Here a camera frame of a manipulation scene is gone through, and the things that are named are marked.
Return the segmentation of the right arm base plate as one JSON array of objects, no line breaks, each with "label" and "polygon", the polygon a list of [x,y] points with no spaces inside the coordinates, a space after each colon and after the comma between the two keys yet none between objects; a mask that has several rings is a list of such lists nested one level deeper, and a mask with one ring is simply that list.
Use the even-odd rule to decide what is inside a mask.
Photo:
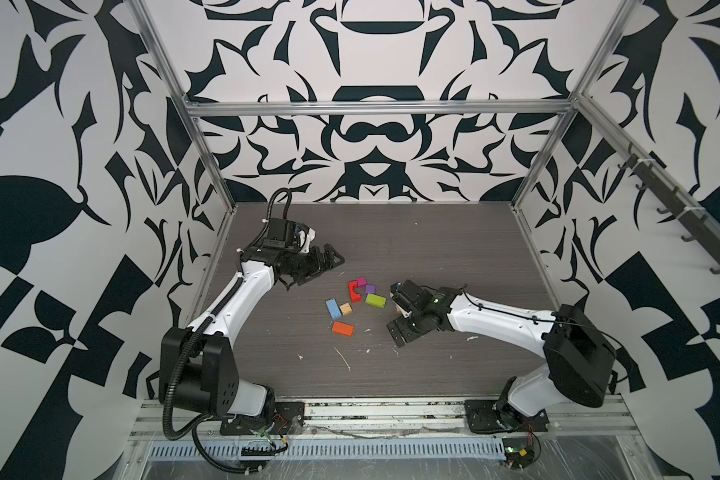
[{"label": "right arm base plate", "polygon": [[546,432],[549,423],[546,411],[527,417],[509,405],[499,408],[498,400],[466,400],[465,418],[468,429],[474,434],[503,434],[519,432]]}]

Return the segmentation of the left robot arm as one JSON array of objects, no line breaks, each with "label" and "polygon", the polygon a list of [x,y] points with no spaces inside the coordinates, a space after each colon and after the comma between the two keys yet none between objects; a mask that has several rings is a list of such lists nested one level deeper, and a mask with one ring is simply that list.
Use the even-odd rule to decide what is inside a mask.
[{"label": "left robot arm", "polygon": [[177,409],[198,421],[248,417],[266,422],[274,415],[274,393],[243,380],[234,344],[256,305],[288,277],[303,285],[345,263],[330,244],[305,249],[253,246],[239,253],[240,268],[212,304],[184,328],[172,327],[160,348],[159,401],[166,430]]}]

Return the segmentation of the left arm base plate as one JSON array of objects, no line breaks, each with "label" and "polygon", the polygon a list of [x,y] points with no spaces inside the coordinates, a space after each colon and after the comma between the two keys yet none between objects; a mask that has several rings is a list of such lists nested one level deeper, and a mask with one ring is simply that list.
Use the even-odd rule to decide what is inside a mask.
[{"label": "left arm base plate", "polygon": [[266,405],[259,416],[236,416],[224,419],[219,433],[222,436],[288,435],[303,426],[305,403],[301,401],[276,401]]}]

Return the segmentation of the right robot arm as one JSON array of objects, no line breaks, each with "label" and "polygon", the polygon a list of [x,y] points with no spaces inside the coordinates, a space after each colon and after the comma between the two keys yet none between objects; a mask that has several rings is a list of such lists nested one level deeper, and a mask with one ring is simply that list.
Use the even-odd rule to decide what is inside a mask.
[{"label": "right robot arm", "polygon": [[512,377],[488,411],[498,428],[522,422],[546,408],[570,401],[588,408],[603,405],[616,349],[583,311],[530,310],[479,299],[465,289],[432,289],[411,280],[390,286],[400,315],[387,324],[401,348],[433,331],[476,334],[505,342],[544,360],[532,372]]}]

